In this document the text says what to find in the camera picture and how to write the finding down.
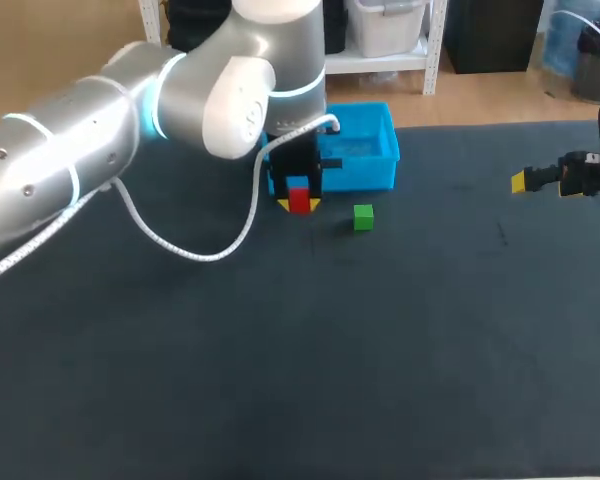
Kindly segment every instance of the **shelf leg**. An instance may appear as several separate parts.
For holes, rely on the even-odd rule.
[[[444,35],[444,22],[447,17],[447,0],[431,0],[431,25],[429,27],[429,41],[427,47],[427,67],[424,75],[424,95],[436,93],[438,80],[438,67],[440,65],[440,52],[442,51],[442,37]]]
[[[147,41],[157,44],[162,43],[162,37],[160,36],[159,0],[139,0],[139,3]]]

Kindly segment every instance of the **gray bin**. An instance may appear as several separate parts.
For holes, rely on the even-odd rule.
[[[600,20],[596,26],[600,29]],[[600,33],[585,27],[578,38],[578,65],[573,92],[583,100],[600,102]]]
[[[599,55],[580,54],[573,91],[583,100],[600,103]]]

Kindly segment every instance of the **wall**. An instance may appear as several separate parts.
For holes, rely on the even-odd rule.
[[[0,0],[0,117],[144,38],[138,0]]]

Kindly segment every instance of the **white storage box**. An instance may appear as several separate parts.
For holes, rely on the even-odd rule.
[[[429,0],[347,0],[349,25],[364,57],[406,53],[418,46]]]

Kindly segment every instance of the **red block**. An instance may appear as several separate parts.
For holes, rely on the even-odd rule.
[[[289,211],[299,215],[308,215],[311,213],[308,188],[289,189]]]

